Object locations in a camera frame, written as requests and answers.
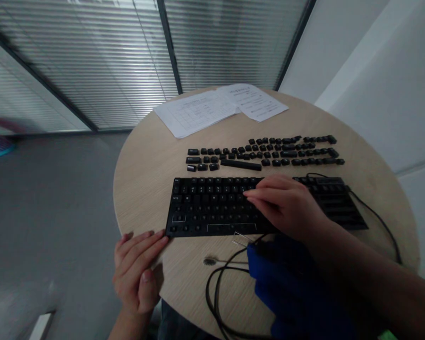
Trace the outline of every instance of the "white wall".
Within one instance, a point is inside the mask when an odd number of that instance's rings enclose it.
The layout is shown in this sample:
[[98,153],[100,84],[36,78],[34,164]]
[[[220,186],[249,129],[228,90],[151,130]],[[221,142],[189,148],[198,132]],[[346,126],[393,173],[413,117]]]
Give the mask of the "white wall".
[[[325,22],[336,29],[341,22],[325,17],[340,13],[344,2],[354,18],[347,29],[354,31],[356,40],[345,40],[348,47],[354,45],[352,49],[336,50],[342,61],[337,67],[327,60],[331,57],[327,48],[340,44],[342,36],[331,35],[335,29]],[[425,277],[425,0],[391,0],[381,10],[366,1],[317,4],[306,28],[309,34],[303,35],[280,91],[343,120],[398,175],[416,217],[420,273]],[[364,19],[367,28],[362,25]],[[318,41],[326,46],[325,53]],[[327,76],[319,68],[328,69]]]

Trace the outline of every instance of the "keyboard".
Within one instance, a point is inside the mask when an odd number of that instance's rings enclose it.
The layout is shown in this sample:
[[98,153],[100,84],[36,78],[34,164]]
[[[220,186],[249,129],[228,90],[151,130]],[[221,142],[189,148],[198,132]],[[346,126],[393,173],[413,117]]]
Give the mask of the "keyboard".
[[[263,178],[175,178],[165,234],[169,237],[271,234],[279,231],[242,193]],[[340,177],[293,177],[326,216],[347,230],[368,229]]]

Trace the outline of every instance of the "blue cloth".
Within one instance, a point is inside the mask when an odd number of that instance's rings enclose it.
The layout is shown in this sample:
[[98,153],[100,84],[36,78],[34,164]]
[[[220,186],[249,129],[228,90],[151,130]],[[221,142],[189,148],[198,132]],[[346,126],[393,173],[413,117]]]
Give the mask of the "blue cloth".
[[320,278],[307,248],[285,235],[247,248],[255,293],[276,319],[271,335],[285,339],[355,339],[355,327]]

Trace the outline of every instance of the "round table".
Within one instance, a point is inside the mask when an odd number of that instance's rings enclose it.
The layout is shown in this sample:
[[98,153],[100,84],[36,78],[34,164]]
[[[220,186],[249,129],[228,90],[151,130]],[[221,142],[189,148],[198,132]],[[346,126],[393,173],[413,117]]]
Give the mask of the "round table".
[[[214,88],[184,93],[172,100]],[[243,113],[204,130],[176,139],[152,111],[131,132],[119,155],[113,199],[121,233],[135,235],[164,229],[175,177],[266,177],[279,172],[291,177],[319,172],[342,177],[354,192],[372,207],[397,239],[404,266],[417,271],[419,249],[416,223],[408,200],[394,174],[379,154],[349,126],[303,100],[264,90],[289,110],[258,123]],[[334,135],[334,148],[346,163],[294,167],[263,167],[263,171],[221,167],[216,172],[187,172],[189,148],[229,148],[248,144],[250,138]],[[353,234],[384,256],[394,259],[391,240],[379,221],[356,203],[369,230]],[[163,284],[160,295],[183,317],[204,331],[223,339],[205,301],[205,286],[214,267],[203,258],[228,259],[241,247],[232,236],[174,238],[163,251]],[[237,261],[247,259],[244,252]],[[220,293],[220,311],[230,327],[247,333],[270,334],[272,312],[254,294],[254,279],[242,272],[226,271]]]

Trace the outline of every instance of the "paper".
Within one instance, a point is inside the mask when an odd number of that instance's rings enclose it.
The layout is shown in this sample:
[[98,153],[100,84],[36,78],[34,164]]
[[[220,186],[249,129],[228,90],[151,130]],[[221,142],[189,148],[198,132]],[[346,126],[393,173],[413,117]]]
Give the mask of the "paper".
[[234,102],[246,116],[258,122],[288,110],[288,106],[250,84],[222,86],[216,92]]
[[176,138],[184,138],[239,112],[235,103],[216,91],[167,102],[154,111]]

